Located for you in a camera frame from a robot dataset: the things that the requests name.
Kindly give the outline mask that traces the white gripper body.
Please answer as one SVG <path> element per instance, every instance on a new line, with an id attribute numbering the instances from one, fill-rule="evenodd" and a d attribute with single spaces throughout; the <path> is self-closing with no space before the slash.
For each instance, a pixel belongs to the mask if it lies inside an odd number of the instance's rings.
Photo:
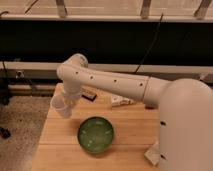
<path id="1" fill-rule="evenodd" d="M 54 95 L 50 101 L 50 106 L 62 117 L 70 118 L 72 109 L 75 107 L 76 101 L 63 97 L 62 95 Z"/>

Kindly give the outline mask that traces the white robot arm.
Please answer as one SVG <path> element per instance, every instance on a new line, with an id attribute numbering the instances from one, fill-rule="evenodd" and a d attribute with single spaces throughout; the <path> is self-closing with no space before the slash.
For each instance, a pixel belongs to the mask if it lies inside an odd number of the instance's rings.
<path id="1" fill-rule="evenodd" d="M 62 92 L 51 106 L 62 116 L 71 115 L 83 85 L 141 101 L 159 112 L 160 171 L 213 171 L 213 89 L 205 83 L 93 70 L 82 54 L 61 63 L 57 76 Z"/>

